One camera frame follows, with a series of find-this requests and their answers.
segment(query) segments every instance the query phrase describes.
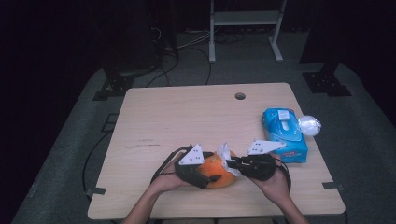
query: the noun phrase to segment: white object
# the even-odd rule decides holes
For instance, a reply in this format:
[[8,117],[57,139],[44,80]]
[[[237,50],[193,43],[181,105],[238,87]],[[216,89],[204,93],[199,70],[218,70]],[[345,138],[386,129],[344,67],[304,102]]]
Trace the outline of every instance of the white object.
[[199,144],[195,145],[195,147],[181,159],[178,164],[180,165],[195,165],[195,164],[203,164],[205,162],[204,153],[202,152],[202,148]]
[[289,120],[290,119],[289,110],[278,110],[277,114],[279,115],[279,120]]
[[228,148],[227,143],[224,143],[223,145],[219,146],[218,148],[218,156],[221,158],[222,160],[222,167],[224,168],[224,170],[226,170],[227,172],[233,174],[234,176],[240,176],[241,172],[239,172],[238,169],[234,169],[234,168],[230,168],[227,164],[227,161],[231,160],[231,151]]
[[312,116],[306,115],[298,119],[301,133],[304,135],[315,136],[320,132],[320,122]]
[[273,142],[273,141],[264,141],[264,140],[254,140],[254,142],[250,145],[250,148],[247,150],[248,155],[261,155],[275,149],[279,149],[285,147],[286,143],[284,142]]

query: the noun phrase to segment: black bracket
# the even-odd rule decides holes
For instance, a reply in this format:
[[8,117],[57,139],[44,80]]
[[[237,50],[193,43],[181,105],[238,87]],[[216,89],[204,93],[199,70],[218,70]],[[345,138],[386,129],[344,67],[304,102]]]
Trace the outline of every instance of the black bracket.
[[[144,71],[134,71],[132,68],[123,68],[124,70],[122,70],[114,64],[105,63],[103,69],[105,70],[107,79],[102,89],[97,91],[93,96],[93,101],[104,101],[107,100],[108,97],[125,96],[125,93],[134,85],[135,78],[154,71],[157,69],[157,66],[151,66]],[[132,74],[124,76],[120,74],[122,71]]]
[[337,184],[335,182],[322,183],[324,189],[338,189],[338,191],[345,191],[346,188],[343,184]]
[[106,193],[106,189],[94,188],[94,189],[87,189],[85,195],[92,197],[93,194],[105,195],[105,193]]
[[304,79],[313,93],[327,93],[329,96],[350,96],[346,86],[341,85],[334,72],[337,61],[326,62],[319,72],[305,72]]

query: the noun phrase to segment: floor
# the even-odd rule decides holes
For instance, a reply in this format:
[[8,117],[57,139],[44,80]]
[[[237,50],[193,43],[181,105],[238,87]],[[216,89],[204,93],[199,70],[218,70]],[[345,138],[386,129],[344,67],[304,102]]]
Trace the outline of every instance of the floor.
[[[133,88],[287,82],[306,115],[322,123],[318,147],[340,190],[348,223],[393,223],[396,219],[396,132],[394,126],[363,88],[357,74],[339,65],[335,72],[351,96],[313,93],[302,73],[316,72],[322,64],[299,64],[308,33],[281,32],[278,45],[284,57],[277,63],[268,37],[272,33],[226,35],[216,45],[217,61],[207,61],[207,39],[182,49],[177,63],[163,56],[163,70],[138,77]],[[184,45],[199,34],[180,34]],[[110,223],[90,220],[84,192],[95,187],[122,97],[93,101],[106,75],[98,70],[78,98],[31,191],[13,223]],[[346,223],[344,214],[308,216],[311,223]],[[283,223],[282,217],[276,217]]]

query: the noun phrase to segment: metal rack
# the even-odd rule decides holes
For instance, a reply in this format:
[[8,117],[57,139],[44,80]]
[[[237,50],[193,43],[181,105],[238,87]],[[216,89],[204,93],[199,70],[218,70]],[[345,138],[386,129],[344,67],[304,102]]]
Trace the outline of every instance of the metal rack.
[[209,41],[209,61],[216,62],[215,49],[215,26],[219,25],[263,25],[274,24],[276,26],[274,36],[269,37],[271,48],[275,54],[278,63],[283,62],[283,57],[277,46],[277,37],[279,35],[280,25],[287,0],[282,0],[280,10],[268,11],[226,11],[215,12],[214,1],[210,2],[210,41]]

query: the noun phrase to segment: blue tissue box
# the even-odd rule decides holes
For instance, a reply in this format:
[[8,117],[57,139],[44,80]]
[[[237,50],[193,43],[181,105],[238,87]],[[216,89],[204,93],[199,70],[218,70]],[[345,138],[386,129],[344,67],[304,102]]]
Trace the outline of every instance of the blue tissue box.
[[270,141],[284,142],[275,150],[283,162],[306,162],[308,146],[294,111],[289,108],[268,108],[262,113],[262,126]]

